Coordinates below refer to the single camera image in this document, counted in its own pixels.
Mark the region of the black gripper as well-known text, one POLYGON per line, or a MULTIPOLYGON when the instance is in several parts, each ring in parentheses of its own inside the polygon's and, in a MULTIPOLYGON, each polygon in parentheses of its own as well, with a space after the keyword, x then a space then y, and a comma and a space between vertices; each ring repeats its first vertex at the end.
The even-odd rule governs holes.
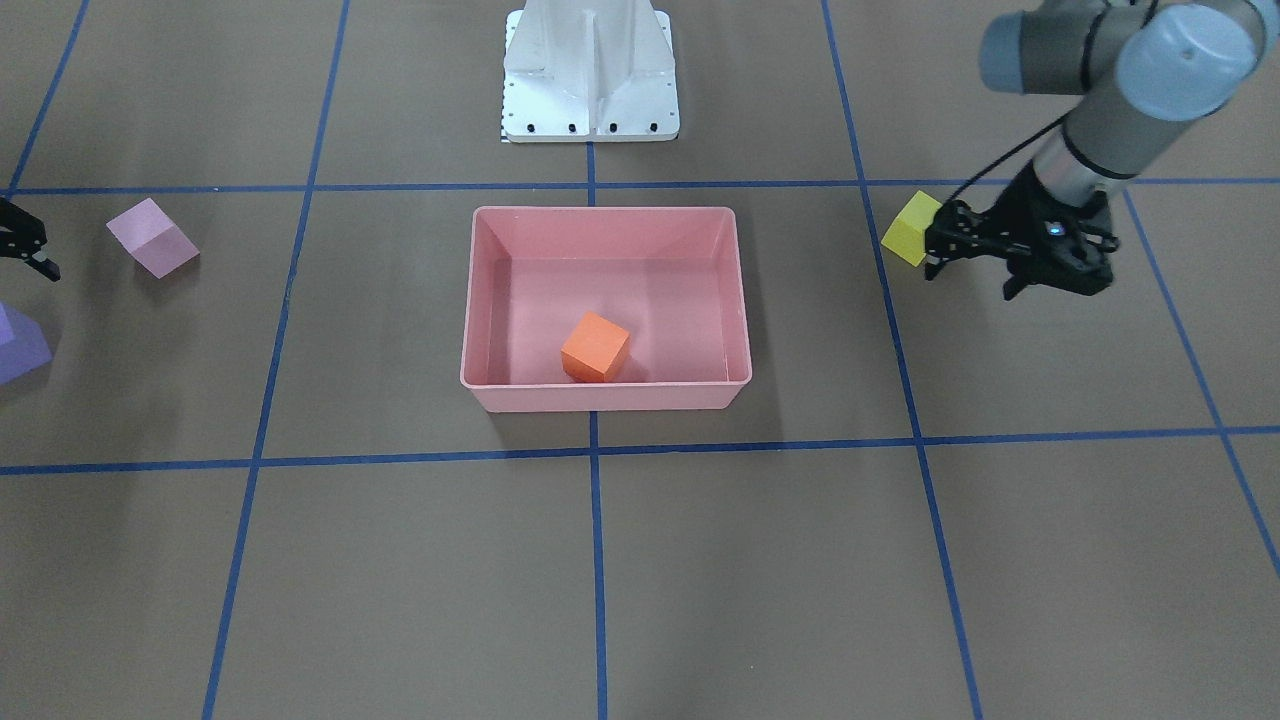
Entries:
POLYGON ((924 278, 963 259, 1002 258, 1009 278, 1004 300, 1014 300, 1032 286, 1093 296, 1114 283, 1108 255, 1115 251, 1108 201, 1088 217, 1087 202, 1060 202, 1043 186, 1033 165, 1025 165, 987 211, 963 200, 948 200, 924 231, 924 278))

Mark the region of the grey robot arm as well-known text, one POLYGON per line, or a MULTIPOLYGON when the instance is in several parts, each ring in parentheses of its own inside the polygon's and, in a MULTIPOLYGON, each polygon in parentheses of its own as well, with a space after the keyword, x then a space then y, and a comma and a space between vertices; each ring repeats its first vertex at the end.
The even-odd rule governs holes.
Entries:
POLYGON ((1277 42, 1275 1, 1042 1, 993 19, 979 49, 996 92, 1073 96, 1030 160, 978 211, 954 192, 923 233, 924 275, 997 258, 1002 293, 1093 296, 1114 282, 1111 200, 1225 108, 1277 42))

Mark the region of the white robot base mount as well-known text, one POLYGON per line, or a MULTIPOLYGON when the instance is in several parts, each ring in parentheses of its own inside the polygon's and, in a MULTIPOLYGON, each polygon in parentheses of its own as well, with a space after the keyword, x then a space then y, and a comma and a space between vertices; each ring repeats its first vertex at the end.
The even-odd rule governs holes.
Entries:
POLYGON ((669 14, 649 1, 527 1, 504 22, 502 138, 639 143, 678 137, 669 14))

